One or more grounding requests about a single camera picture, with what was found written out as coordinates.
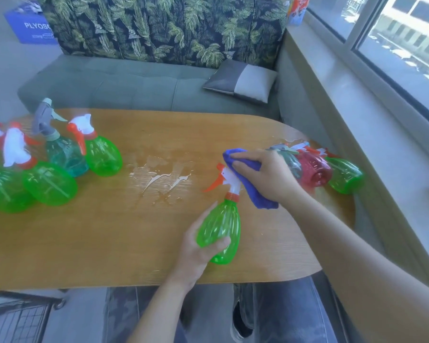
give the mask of hand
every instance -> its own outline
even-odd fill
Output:
[[[217,202],[213,203],[184,233],[177,263],[168,276],[170,282],[183,287],[185,294],[194,287],[195,282],[202,276],[208,261],[230,244],[230,237],[221,238],[205,248],[201,248],[195,242],[200,225],[217,204]]]
[[[293,195],[303,194],[304,190],[297,183],[286,164],[285,159],[272,150],[255,150],[231,154],[233,159],[249,159],[259,161],[259,171],[253,170],[240,161],[232,164],[235,170],[245,176],[259,192],[269,200],[283,203]]]

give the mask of person's left hand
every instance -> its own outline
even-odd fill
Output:
[[[216,205],[217,202],[212,204],[184,233],[177,262],[167,277],[168,281],[182,286],[185,294],[194,287],[195,282],[202,276],[208,261],[230,244],[230,237],[221,238],[205,248],[201,248],[195,241],[200,225]]]

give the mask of glass pane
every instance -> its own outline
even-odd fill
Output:
[[[359,52],[429,110],[429,0],[388,0]]]
[[[310,0],[309,8],[343,38],[348,38],[367,0]]]

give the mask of window sill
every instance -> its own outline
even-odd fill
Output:
[[[429,285],[429,156],[307,23],[287,54],[339,154],[366,173],[359,196],[389,259]]]

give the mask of wooden table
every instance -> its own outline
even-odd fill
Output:
[[[280,122],[249,115],[57,112],[66,119],[92,113],[94,128],[118,146],[124,166],[113,177],[92,172],[80,177],[77,197],[64,206],[36,204],[23,213],[0,213],[0,289],[159,284],[183,232],[227,191],[221,186],[202,192],[217,178],[224,150],[306,139]],[[53,123],[66,133],[66,124]],[[30,118],[23,124],[28,131]],[[32,152],[44,158],[41,147]],[[325,187],[316,190],[316,198],[354,225],[352,196]],[[238,210],[236,257],[229,265],[209,264],[200,282],[284,281],[321,269],[283,208],[256,209],[242,190]]]

